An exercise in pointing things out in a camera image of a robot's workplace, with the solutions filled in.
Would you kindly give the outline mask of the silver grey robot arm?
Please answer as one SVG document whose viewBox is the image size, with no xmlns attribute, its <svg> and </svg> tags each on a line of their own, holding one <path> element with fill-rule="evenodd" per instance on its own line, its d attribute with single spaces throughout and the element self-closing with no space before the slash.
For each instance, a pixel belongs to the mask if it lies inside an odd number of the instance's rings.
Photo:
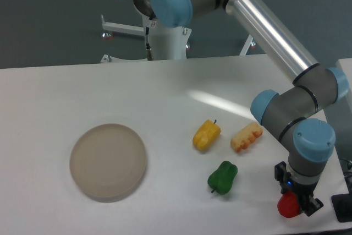
<svg viewBox="0 0 352 235">
<path fill-rule="evenodd" d="M 336 103 L 349 90 L 345 73 L 324 68 L 291 34 L 262 0 L 133 0 L 143 17 L 142 36 L 148 60 L 184 59 L 190 21 L 222 8 L 260 45 L 293 87 L 283 94 L 259 93 L 250 111 L 287 150 L 288 161 L 277 164 L 281 187 L 279 213 L 308 216 L 323 207 L 314 190 L 335 145 L 335 132 L 313 115 Z"/>
</svg>

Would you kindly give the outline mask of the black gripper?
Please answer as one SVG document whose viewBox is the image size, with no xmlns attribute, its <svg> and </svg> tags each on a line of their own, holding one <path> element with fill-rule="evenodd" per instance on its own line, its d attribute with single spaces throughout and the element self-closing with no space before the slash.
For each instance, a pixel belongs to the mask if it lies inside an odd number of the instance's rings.
<svg viewBox="0 0 352 235">
<path fill-rule="evenodd" d="M 290 164 L 281 162 L 274 167 L 274 178 L 280 184 L 282 195 L 288 191 L 295 194 L 300 211 L 306 216 L 311 216 L 323 208 L 323 202 L 313 196 L 320 174 L 313 177 L 303 176 L 294 171 Z"/>
</svg>

